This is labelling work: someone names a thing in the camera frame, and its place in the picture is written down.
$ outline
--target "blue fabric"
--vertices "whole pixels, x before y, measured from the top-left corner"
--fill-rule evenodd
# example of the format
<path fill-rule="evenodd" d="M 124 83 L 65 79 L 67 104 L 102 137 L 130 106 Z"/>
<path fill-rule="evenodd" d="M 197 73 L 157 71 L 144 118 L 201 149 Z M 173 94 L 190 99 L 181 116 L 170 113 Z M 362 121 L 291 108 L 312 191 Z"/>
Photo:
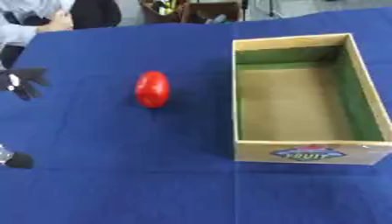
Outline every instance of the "blue fabric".
<path fill-rule="evenodd" d="M 238 24 L 47 33 L 17 67 L 47 67 L 29 103 L 0 94 L 0 141 L 36 168 L 0 169 L 2 223 L 390 223 L 379 164 L 234 163 L 232 39 L 352 32 L 388 112 L 392 9 Z M 138 107 L 137 76 L 168 75 L 166 107 Z"/>

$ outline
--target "box bottom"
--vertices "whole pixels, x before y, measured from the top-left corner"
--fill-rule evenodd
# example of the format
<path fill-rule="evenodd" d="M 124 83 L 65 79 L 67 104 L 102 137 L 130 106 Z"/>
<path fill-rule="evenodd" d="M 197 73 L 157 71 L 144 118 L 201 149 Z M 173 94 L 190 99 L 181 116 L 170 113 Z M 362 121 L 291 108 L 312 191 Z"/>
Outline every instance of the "box bottom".
<path fill-rule="evenodd" d="M 241 140 L 353 140 L 331 66 L 237 73 Z"/>

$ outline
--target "hand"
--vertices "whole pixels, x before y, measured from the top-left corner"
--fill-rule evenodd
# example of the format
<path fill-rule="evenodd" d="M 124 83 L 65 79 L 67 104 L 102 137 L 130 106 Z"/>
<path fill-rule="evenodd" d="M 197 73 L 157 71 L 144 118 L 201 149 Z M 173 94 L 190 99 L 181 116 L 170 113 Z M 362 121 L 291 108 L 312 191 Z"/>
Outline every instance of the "hand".
<path fill-rule="evenodd" d="M 44 68 L 0 71 L 0 91 L 14 92 L 25 101 L 40 97 L 40 92 L 29 82 L 34 81 L 41 86 L 48 86 L 49 82 L 43 77 L 44 72 Z"/>
<path fill-rule="evenodd" d="M 74 21 L 70 13 L 57 10 L 49 24 L 38 27 L 38 32 L 61 32 L 74 29 Z"/>

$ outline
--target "wooden box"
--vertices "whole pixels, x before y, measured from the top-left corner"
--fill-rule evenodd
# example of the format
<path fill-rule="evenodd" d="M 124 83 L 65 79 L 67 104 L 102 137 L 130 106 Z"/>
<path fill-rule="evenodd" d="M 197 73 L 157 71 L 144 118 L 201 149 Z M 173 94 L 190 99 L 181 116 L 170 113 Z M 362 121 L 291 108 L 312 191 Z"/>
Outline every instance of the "wooden box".
<path fill-rule="evenodd" d="M 233 42 L 235 160 L 372 165 L 389 116 L 351 34 Z"/>

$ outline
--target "chair leg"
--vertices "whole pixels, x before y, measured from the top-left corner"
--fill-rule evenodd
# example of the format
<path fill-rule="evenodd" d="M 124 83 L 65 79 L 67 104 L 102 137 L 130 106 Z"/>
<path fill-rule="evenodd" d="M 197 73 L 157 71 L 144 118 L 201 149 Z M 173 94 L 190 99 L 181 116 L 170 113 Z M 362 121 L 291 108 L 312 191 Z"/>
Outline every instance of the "chair leg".
<path fill-rule="evenodd" d="M 274 13 L 274 0 L 269 0 L 269 14 L 268 14 L 271 18 L 273 18 L 275 16 Z"/>

